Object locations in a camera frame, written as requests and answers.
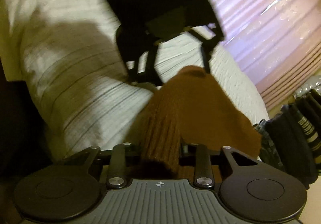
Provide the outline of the dark brown knit garment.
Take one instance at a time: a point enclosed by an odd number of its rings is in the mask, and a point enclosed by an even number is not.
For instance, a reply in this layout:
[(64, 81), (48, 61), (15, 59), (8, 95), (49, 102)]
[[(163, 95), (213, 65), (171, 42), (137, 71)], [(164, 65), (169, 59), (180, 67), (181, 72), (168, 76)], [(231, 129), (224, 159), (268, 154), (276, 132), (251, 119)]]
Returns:
[(231, 146), (253, 158), (260, 153), (260, 134), (200, 67), (182, 68), (152, 96), (139, 119), (139, 171), (146, 178), (192, 177), (191, 168), (179, 166), (183, 142), (211, 150)]

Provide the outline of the stack of dark folded clothes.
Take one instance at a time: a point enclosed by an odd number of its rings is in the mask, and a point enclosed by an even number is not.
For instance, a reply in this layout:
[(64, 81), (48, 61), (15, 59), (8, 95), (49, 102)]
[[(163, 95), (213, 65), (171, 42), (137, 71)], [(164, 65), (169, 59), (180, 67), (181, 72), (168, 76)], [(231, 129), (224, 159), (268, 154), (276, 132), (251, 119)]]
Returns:
[(254, 125), (261, 134), (262, 162), (294, 176), (305, 188), (320, 176), (320, 92), (310, 89)]

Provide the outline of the pink window curtain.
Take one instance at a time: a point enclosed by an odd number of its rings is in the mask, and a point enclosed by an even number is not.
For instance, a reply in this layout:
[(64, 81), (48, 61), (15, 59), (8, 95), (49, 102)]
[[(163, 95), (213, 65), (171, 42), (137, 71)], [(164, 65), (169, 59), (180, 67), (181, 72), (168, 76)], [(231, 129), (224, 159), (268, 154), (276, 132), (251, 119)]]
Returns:
[(320, 0), (212, 0), (224, 48), (267, 109), (320, 69)]

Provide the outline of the striped grey bed sheet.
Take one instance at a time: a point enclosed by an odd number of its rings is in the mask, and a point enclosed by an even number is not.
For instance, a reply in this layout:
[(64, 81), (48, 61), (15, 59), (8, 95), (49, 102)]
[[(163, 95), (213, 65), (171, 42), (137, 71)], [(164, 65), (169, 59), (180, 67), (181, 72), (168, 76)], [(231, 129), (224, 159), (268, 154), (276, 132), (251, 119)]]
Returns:
[[(139, 142), (139, 115), (152, 96), (184, 67), (205, 70), (199, 42), (182, 33), (158, 47), (162, 86), (130, 82), (116, 45), (119, 26), (106, 0), (1, 0), (5, 75), (27, 84), (56, 161), (91, 146)], [(256, 87), (225, 49), (216, 47), (209, 65), (252, 126), (267, 118)]]

